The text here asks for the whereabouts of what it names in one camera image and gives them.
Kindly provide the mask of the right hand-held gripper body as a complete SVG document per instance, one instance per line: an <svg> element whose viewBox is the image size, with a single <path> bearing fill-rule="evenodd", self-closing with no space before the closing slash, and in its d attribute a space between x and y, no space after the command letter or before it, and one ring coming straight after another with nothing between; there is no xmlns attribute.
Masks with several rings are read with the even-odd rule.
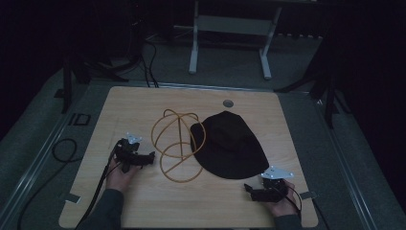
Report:
<svg viewBox="0 0 406 230"><path fill-rule="evenodd" d="M285 185L286 178L292 178L293 172L289 172L275 166L270 166L260 177L262 178L262 189L265 199L262 202L279 202L286 197L288 187Z"/></svg>

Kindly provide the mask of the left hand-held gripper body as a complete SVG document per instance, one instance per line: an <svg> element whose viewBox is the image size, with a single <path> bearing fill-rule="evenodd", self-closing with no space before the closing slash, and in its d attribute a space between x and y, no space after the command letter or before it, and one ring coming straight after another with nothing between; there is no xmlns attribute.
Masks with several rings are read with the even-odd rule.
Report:
<svg viewBox="0 0 406 230"><path fill-rule="evenodd" d="M125 138L116 143L113 152L122 164L123 173L128 173L131 166L141 166L141 157L138 154L141 141L141 137L128 132Z"/></svg>

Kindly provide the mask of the yellow wire hat stand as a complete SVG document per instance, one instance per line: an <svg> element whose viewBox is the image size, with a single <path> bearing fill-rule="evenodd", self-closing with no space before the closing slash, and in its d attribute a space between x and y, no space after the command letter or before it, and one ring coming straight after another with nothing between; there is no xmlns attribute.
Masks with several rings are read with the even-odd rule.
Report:
<svg viewBox="0 0 406 230"><path fill-rule="evenodd" d="M152 125L150 139L160 153L161 173L168 180L188 183L203 172L194 156L204 147L207 134L197 114L165 109Z"/></svg>

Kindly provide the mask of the black bucket hat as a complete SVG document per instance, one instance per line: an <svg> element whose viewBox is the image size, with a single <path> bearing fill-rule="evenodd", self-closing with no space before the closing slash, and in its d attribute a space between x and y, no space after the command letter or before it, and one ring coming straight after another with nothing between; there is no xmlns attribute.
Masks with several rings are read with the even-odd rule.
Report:
<svg viewBox="0 0 406 230"><path fill-rule="evenodd" d="M191 126L191 149L208 172L226 179L245 179L269 168L253 131L235 113L223 111Z"/></svg>

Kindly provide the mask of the person's right hand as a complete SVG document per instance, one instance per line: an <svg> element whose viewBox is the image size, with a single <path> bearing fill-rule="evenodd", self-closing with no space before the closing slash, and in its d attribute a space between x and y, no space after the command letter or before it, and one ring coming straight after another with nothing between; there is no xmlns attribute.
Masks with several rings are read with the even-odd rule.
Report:
<svg viewBox="0 0 406 230"><path fill-rule="evenodd" d="M264 207L270 212L274 218L279 218L282 216L298 215L298 209L296 205L296 199L293 196L293 190L295 186L285 181L285 185L288 187L288 193L286 198L280 200L279 202L265 202Z"/></svg>

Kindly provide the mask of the person's left hand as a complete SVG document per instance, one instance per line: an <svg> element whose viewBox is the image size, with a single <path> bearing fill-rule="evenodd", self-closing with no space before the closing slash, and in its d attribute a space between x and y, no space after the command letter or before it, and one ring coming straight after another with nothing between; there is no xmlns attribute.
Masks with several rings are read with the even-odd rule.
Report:
<svg viewBox="0 0 406 230"><path fill-rule="evenodd" d="M128 172L123 172L120 164L112 159L108 167L105 188L124 193L138 170L140 170L139 167L131 166Z"/></svg>

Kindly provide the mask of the black tripod stand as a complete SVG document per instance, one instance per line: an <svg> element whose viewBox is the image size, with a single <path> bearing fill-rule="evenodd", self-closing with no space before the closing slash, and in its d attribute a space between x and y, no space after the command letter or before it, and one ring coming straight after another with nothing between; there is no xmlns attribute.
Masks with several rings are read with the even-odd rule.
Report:
<svg viewBox="0 0 406 230"><path fill-rule="evenodd" d="M101 64L99 64L90 57L87 57L82 54L66 55L62 61L63 87L59 89L56 93L56 95L63 100L63 107L61 110L62 114L65 114L68 111L73 101L72 75L75 75L79 83L86 84L90 82L91 80L90 76L85 73L87 66L90 66L91 68L100 71L101 74L107 77L108 79L111 79L113 81L127 82L127 79L119 77L112 70L103 67Z"/></svg>
<svg viewBox="0 0 406 230"><path fill-rule="evenodd" d="M313 81L309 96L313 100L321 100L323 96L326 96L324 120L329 128L333 128L335 90L343 64L340 51L335 51L332 46L321 44L304 71L303 77L287 86L275 89L275 92L291 92Z"/></svg>

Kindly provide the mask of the white metal stand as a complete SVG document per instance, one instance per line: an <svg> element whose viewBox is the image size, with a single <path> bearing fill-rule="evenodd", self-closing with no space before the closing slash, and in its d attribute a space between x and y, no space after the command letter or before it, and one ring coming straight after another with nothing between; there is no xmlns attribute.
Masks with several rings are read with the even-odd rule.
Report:
<svg viewBox="0 0 406 230"><path fill-rule="evenodd" d="M189 73L195 74L197 72L199 32L262 35L266 37L266 40L264 46L259 49L259 61L261 64L263 77L266 80L270 80L272 78L272 74L267 55L281 13L282 7L276 7L273 13L273 18L270 20L206 15L199 12L199 0L194 0L192 52L189 64Z"/></svg>

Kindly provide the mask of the metal floor rail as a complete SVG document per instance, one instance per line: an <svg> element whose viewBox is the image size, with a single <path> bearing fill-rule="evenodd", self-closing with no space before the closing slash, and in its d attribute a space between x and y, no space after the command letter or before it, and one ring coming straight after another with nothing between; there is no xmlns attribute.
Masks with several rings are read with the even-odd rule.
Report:
<svg viewBox="0 0 406 230"><path fill-rule="evenodd" d="M52 144L71 119L24 118L0 143L0 225L11 219L36 181Z"/></svg>
<svg viewBox="0 0 406 230"><path fill-rule="evenodd" d="M339 165L341 175L346 183L346 186L347 186L349 194L350 194L351 201L352 201L353 206L356 210L356 213L362 223L363 229L364 230L377 230L377 225L372 218L370 208L368 207L365 197L364 197L363 193L361 192L361 190L358 186L358 183L356 182L356 179L351 171L350 165L347 161L344 151L337 138L336 132L326 122L324 109L327 107L327 105L322 100L317 99L315 101L315 107L316 107L319 118L324 123L324 128L327 131L327 135L330 139L330 142L333 146L336 158L338 160L338 165Z"/></svg>

